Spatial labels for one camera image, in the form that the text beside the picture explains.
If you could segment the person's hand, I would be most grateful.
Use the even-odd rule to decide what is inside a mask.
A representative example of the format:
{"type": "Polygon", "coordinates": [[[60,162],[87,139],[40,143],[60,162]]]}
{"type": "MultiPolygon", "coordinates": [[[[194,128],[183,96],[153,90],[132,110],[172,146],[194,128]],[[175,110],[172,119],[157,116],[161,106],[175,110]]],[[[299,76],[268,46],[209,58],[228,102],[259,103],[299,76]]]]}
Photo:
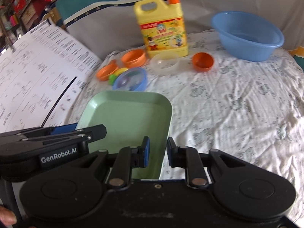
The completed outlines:
{"type": "Polygon", "coordinates": [[[17,217],[14,212],[0,206],[0,220],[5,226],[15,225],[17,223],[17,217]]]}

